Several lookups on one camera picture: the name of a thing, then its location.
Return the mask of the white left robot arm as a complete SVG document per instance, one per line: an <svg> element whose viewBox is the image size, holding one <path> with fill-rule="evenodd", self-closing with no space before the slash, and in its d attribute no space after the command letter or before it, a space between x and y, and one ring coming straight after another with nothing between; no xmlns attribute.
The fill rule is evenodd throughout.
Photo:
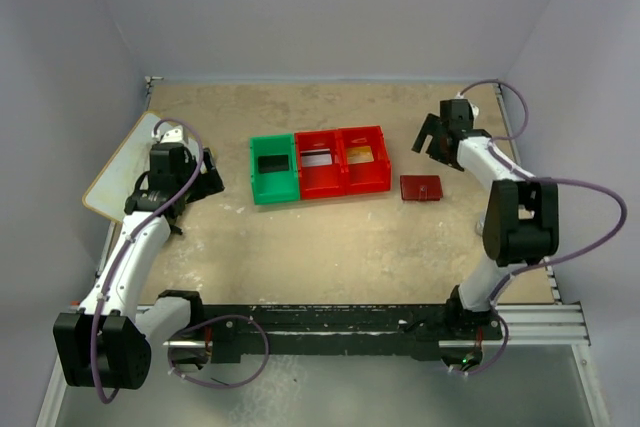
<svg viewBox="0 0 640 427"><path fill-rule="evenodd" d="M223 192L207 148L192 153L181 142L158 142L149 168L124 203L122 230L94 287L72 312L58 315L53 335L68 385L135 390L147 378L153 346L177 332L202 334L204 306L195 291L166 290L144 314L139 299L165 242L179 234L187 204Z"/></svg>

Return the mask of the red leather card holder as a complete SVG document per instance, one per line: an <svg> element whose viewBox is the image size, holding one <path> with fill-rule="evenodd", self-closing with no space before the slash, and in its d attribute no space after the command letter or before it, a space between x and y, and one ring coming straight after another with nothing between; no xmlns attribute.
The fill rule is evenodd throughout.
<svg viewBox="0 0 640 427"><path fill-rule="evenodd" d="M441 179L437 175L401 175L403 201L430 202L443 198Z"/></svg>

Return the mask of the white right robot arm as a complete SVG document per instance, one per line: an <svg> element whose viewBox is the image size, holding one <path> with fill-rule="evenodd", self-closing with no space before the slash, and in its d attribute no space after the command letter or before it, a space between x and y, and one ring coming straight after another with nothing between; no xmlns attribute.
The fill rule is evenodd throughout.
<svg viewBox="0 0 640 427"><path fill-rule="evenodd" d="M477 109L467 99L440 102L425 118L412 150L473 174L489 192L482 224L484 257L446 302L445 327L467 338L492 308L517 270L532 267L559 247L558 187L519 168L484 129L474 127Z"/></svg>

